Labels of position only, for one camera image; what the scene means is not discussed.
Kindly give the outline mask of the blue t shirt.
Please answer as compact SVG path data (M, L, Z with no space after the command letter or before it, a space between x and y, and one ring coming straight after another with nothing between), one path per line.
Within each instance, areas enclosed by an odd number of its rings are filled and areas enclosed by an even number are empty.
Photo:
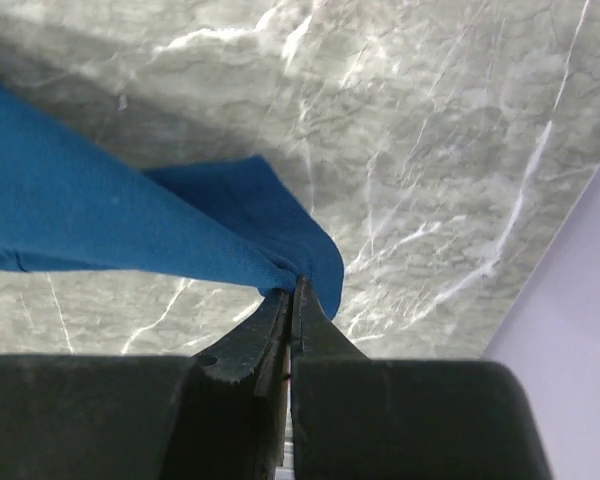
M138 270L339 310L342 256L260 156L138 170L0 85L0 271Z

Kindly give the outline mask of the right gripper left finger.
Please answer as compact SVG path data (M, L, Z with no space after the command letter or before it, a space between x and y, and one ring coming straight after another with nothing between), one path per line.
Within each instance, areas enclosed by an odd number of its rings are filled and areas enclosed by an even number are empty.
M0 479L271 479L288 297L193 356L0 355Z

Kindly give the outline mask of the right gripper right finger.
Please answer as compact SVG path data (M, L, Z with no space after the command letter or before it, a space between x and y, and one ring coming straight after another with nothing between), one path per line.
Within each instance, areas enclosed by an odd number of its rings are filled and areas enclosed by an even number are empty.
M527 396L504 365L372 359L300 279L291 314L299 479L548 479Z

